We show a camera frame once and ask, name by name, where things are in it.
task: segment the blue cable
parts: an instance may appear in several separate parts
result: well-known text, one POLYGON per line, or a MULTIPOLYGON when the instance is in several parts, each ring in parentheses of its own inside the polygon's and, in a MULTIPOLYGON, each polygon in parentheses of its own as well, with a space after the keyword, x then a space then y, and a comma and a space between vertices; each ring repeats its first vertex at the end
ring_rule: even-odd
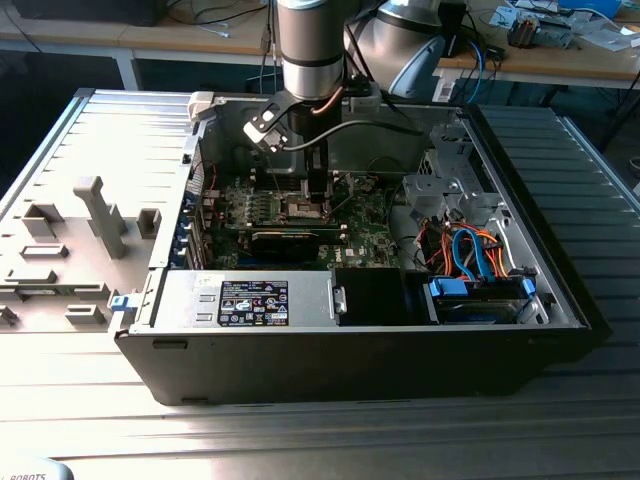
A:
POLYGON ((478 63, 480 64, 480 75, 478 75, 476 88, 473 91, 473 94, 471 95, 469 100, 467 100, 467 103, 472 103, 473 100, 476 98, 476 95, 478 94, 478 90, 480 90, 480 83, 482 82, 482 74, 484 73, 484 59, 482 58, 482 52, 480 52, 480 48, 478 48, 478 46, 475 43, 473 43, 471 40, 467 40, 467 42, 469 42, 469 45, 471 45, 476 50, 476 54, 478 55, 478 63))
POLYGON ((482 254, 482 242, 480 241, 480 237, 478 237, 474 231, 469 230, 468 228, 461 228, 453 236, 453 245, 451 249, 453 251, 453 261, 456 264, 456 267, 458 267, 460 271, 462 271, 462 273, 469 277, 469 280, 471 280, 472 282, 476 280, 473 273, 471 273, 471 270, 465 267, 464 263, 462 263, 462 260, 460 260, 460 238, 465 233, 471 235, 471 239, 473 240, 473 249, 476 252, 476 264, 478 265, 480 275, 492 282, 493 280, 495 280, 495 277, 491 273, 491 270, 489 269, 487 263, 484 261, 484 256, 482 254))

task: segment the warning label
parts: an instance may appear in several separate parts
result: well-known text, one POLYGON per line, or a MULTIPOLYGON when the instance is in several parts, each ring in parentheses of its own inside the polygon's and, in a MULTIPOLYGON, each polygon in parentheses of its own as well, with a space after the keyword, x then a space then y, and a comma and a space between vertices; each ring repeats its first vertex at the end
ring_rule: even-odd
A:
POLYGON ((222 327, 289 325, 288 282, 222 282, 218 324, 222 327))

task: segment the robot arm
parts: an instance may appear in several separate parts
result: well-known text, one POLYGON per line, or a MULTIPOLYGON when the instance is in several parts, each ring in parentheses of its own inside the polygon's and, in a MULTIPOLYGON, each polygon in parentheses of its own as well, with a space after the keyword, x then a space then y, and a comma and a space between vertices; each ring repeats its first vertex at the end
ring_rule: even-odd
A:
POLYGON ((392 94, 415 97, 416 87, 431 76, 444 47, 438 35, 439 2, 390 0, 375 16, 361 18, 379 2, 278 0, 285 89, 266 103, 244 131, 262 148, 286 149, 290 135, 280 120, 287 115, 289 128, 310 143, 304 158, 312 202, 326 200, 328 178, 327 140, 314 139, 340 124, 340 96, 363 93, 345 78, 345 48, 356 53, 349 55, 354 59, 362 53, 364 62, 356 66, 361 71, 367 70, 365 64, 370 68, 369 80, 375 78, 392 94), (351 31, 345 37, 344 26, 350 22, 351 31))

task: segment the motherboard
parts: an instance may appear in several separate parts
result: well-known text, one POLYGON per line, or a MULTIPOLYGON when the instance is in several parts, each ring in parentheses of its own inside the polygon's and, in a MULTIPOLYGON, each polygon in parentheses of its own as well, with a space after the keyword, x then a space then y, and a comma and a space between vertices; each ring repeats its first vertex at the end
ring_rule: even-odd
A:
POLYGON ((312 204, 299 180, 272 177, 261 186, 236 178, 216 200, 212 268, 397 267, 399 251, 386 222, 393 188, 345 173, 334 178, 331 202, 312 204))

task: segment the blue latch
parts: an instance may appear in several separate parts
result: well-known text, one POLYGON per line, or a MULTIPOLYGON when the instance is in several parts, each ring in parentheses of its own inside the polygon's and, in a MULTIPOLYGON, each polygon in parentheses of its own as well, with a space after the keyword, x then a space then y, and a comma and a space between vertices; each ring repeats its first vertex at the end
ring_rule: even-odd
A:
POLYGON ((536 286, 530 278, 525 278, 522 281, 522 288, 524 288, 525 293, 531 298, 536 294, 536 286))
POLYGON ((135 312, 138 309, 140 294, 118 295, 111 300, 112 312, 135 312))
POLYGON ((469 295, 463 280, 457 278, 434 278, 429 284, 432 297, 466 297, 469 295))

